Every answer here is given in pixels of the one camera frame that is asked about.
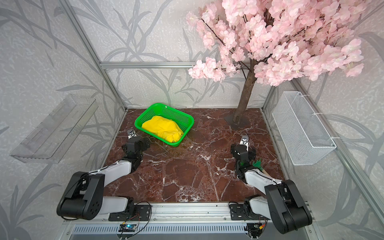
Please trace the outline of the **yellow shorts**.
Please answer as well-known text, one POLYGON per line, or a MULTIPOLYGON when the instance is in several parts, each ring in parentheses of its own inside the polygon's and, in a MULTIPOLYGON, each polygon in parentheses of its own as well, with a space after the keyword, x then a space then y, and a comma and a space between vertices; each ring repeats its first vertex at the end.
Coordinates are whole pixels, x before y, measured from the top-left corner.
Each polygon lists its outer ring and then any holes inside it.
POLYGON ((154 116, 144 122, 142 128, 170 143, 178 142, 184 134, 174 121, 161 116, 154 116))

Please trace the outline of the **green plastic basket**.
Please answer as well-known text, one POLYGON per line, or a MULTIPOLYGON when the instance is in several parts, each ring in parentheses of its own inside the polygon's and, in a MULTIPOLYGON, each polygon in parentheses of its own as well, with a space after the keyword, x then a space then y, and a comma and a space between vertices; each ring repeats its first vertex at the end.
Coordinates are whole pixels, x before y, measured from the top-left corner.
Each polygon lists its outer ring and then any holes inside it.
POLYGON ((149 134, 150 136, 155 137, 172 147, 177 147, 187 136, 187 133, 190 131, 194 123, 195 120, 191 115, 169 107, 165 104, 156 103, 148 107, 141 115, 139 115, 139 117, 135 120, 135 127, 138 130, 141 130, 144 133, 149 134), (177 141, 170 142, 166 138, 160 137, 159 135, 143 128, 143 124, 147 121, 150 121, 153 117, 162 117, 164 119, 173 121, 183 134, 177 141))

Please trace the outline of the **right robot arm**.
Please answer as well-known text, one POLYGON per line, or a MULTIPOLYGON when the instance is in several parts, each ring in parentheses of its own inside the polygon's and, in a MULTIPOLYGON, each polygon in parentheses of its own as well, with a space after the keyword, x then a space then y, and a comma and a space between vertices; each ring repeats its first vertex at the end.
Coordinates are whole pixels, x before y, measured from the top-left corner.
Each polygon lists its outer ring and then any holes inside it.
POLYGON ((261 167, 261 161, 256 161, 256 151, 246 145, 231 145, 231 154, 236 159, 238 179, 262 193, 247 197, 243 204, 233 203, 232 220, 271 220, 281 234, 313 223, 312 215, 293 181, 269 176, 261 167))

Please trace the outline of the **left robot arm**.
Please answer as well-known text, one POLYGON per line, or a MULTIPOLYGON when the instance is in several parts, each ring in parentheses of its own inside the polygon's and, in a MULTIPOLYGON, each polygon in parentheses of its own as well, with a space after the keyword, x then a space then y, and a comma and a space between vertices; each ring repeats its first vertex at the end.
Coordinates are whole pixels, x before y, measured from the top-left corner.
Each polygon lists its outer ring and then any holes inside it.
POLYGON ((136 216, 133 198, 106 197, 104 188, 121 177, 135 172, 150 148, 150 140, 132 137, 122 146, 125 156, 98 170, 76 172, 72 175, 57 206, 57 215, 65 220, 92 220, 98 215, 111 214, 120 219, 136 216))

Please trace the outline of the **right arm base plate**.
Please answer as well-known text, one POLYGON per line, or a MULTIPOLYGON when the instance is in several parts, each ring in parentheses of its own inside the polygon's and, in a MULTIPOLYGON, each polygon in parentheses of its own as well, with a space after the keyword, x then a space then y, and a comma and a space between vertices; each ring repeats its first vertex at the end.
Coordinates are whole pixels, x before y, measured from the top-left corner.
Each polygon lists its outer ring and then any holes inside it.
POLYGON ((230 215, 232 221, 246 221, 254 220, 256 217, 252 216, 244 203, 229 202, 230 215))

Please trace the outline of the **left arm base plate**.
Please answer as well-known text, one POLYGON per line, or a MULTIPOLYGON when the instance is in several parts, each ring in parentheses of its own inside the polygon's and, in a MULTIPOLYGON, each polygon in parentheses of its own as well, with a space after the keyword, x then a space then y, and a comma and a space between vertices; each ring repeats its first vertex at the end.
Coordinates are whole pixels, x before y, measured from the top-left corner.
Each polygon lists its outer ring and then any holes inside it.
POLYGON ((125 211, 119 213, 111 213, 108 221, 124 222, 124 221, 148 221, 152 213, 150 205, 134 205, 128 207, 125 211))

